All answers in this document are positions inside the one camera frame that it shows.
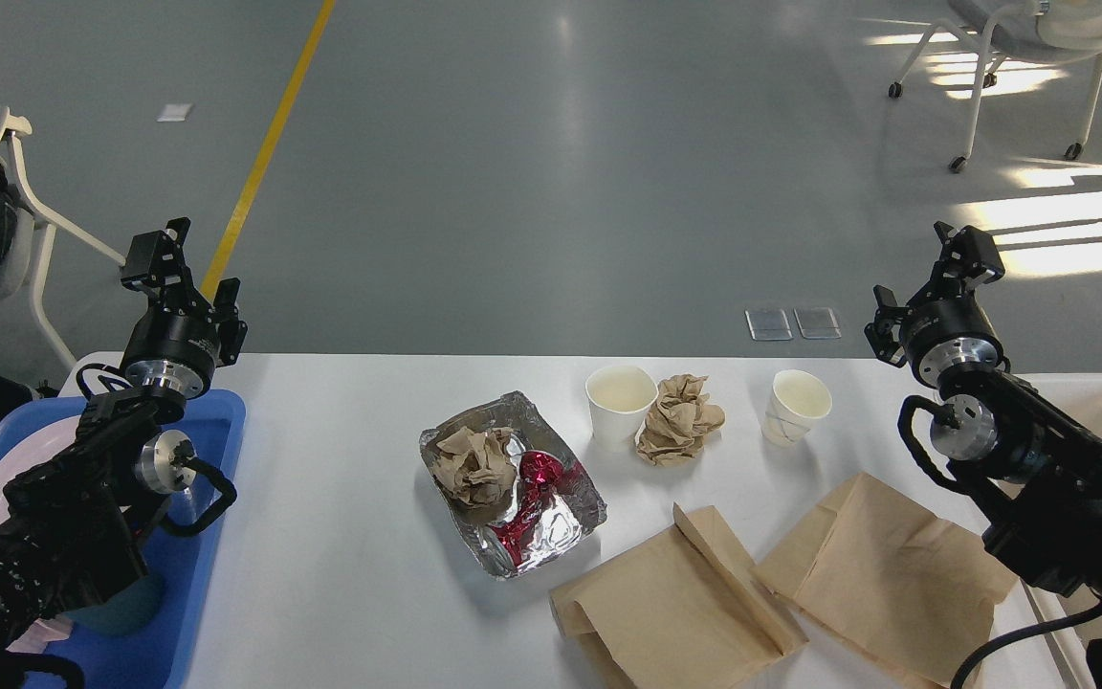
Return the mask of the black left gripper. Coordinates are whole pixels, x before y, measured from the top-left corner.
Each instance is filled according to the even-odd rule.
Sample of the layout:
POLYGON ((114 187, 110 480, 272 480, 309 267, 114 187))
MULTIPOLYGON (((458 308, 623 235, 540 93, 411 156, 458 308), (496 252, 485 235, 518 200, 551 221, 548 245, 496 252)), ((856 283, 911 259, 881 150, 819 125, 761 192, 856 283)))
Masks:
POLYGON ((239 278, 220 280, 209 314, 184 254, 190 227, 179 217, 162 230, 137 234, 120 270, 121 286, 147 298, 120 362, 125 379, 185 400, 209 391, 215 372, 235 365, 248 336, 237 305, 239 278))

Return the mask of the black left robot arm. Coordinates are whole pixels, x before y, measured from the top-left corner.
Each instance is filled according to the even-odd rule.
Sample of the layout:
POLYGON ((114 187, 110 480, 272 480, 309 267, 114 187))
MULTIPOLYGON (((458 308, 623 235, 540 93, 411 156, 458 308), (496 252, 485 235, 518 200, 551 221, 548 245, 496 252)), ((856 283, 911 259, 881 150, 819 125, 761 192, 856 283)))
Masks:
POLYGON ((119 383, 86 396, 69 446, 6 484, 0 688, 22 688, 31 672, 83 688, 77 663, 11 644, 37 620, 104 605, 142 580, 154 529, 195 537, 236 500, 231 480, 175 429, 214 372, 235 365, 248 333, 239 279, 220 280, 210 300, 199 293, 184 254, 188 232, 179 217, 134 236, 120 280, 148 306, 120 365, 109 367, 119 383))

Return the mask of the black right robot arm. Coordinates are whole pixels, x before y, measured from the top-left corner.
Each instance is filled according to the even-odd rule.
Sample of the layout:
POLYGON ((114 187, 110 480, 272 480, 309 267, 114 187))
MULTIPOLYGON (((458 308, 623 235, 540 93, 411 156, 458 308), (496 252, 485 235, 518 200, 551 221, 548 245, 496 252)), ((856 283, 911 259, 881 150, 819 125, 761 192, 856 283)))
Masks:
MULTIPOLYGON (((865 326, 871 352, 909 367, 937 400, 907 396, 897 431, 937 487, 966 496, 988 519, 984 549, 1023 583, 1092 607, 984 642, 953 675, 961 688, 1003 647, 1102 616, 1102 437, 1011 372, 1011 360, 976 300, 1005 274, 996 241, 974 226, 936 222, 940 254, 905 304, 875 286, 865 326)), ((1085 645, 1085 667, 1102 688, 1102 638, 1085 645)))

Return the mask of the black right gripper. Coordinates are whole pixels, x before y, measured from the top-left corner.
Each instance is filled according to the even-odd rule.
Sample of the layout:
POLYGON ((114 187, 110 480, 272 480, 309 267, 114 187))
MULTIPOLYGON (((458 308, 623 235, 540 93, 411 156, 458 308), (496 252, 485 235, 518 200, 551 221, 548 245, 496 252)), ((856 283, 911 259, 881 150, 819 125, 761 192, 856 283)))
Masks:
POLYGON ((933 301, 907 314, 892 288, 874 286, 874 315, 863 327, 876 359, 904 367, 907 357, 914 378, 928 388, 950 367, 1001 367, 1005 360, 1002 342, 975 297, 979 287, 1005 276, 996 241, 971 224, 957 228, 937 220, 933 232, 941 245, 932 269, 933 301))

